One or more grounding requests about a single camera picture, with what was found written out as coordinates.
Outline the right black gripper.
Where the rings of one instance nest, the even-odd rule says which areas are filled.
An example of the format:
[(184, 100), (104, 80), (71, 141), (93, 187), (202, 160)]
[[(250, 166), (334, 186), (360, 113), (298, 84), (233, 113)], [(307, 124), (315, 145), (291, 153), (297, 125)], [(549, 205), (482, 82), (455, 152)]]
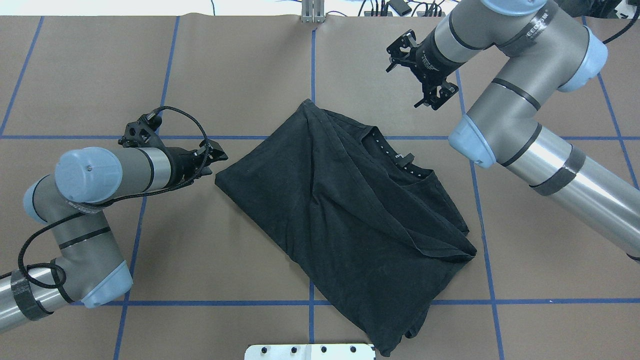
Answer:
[(458, 93), (459, 87), (446, 80), (453, 72), (453, 61), (439, 50), (435, 35), (428, 35), (418, 46), (414, 30), (409, 29), (395, 39), (386, 48), (386, 52), (390, 56), (386, 72), (391, 72), (396, 66), (415, 66), (414, 75), (422, 84), (423, 95), (413, 105), (415, 109), (425, 106), (437, 111)]

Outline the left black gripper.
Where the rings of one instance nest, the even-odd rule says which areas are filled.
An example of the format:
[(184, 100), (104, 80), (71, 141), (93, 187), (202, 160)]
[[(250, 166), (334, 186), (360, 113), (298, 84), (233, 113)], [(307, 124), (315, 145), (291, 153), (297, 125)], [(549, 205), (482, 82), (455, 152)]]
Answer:
[[(142, 114), (136, 121), (126, 125), (118, 144), (123, 148), (163, 148), (163, 141), (156, 131), (162, 125), (162, 116)], [(229, 159), (222, 146), (214, 140), (203, 140), (197, 150), (185, 150), (179, 146), (168, 146), (165, 155), (170, 164), (170, 176), (165, 188), (208, 175), (208, 166)]]

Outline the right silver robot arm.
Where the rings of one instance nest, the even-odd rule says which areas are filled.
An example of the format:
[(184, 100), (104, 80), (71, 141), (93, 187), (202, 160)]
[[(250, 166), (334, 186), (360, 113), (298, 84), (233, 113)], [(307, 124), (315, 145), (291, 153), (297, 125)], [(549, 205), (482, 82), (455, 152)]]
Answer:
[(596, 78), (608, 48), (553, 0), (462, 0), (422, 40), (414, 30), (386, 52), (409, 69), (418, 106), (439, 109), (459, 88), (448, 77), (482, 51), (507, 61), (462, 113), (448, 142), (473, 164), (502, 166), (639, 261), (639, 191), (538, 120), (557, 92)]

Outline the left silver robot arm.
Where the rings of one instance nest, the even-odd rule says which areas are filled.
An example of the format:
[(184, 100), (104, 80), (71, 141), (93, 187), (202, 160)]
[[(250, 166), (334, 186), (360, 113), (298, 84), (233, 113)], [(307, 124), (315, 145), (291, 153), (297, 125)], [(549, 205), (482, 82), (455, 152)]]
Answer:
[(166, 146), (157, 133), (162, 111), (128, 123), (117, 149), (87, 146), (64, 153), (54, 172), (25, 192), (26, 214), (43, 227), (19, 250), (16, 269), (1, 276), (2, 333), (66, 305), (94, 309), (130, 291), (130, 267), (105, 209), (190, 186), (211, 174), (210, 164), (227, 160), (205, 132), (193, 150)]

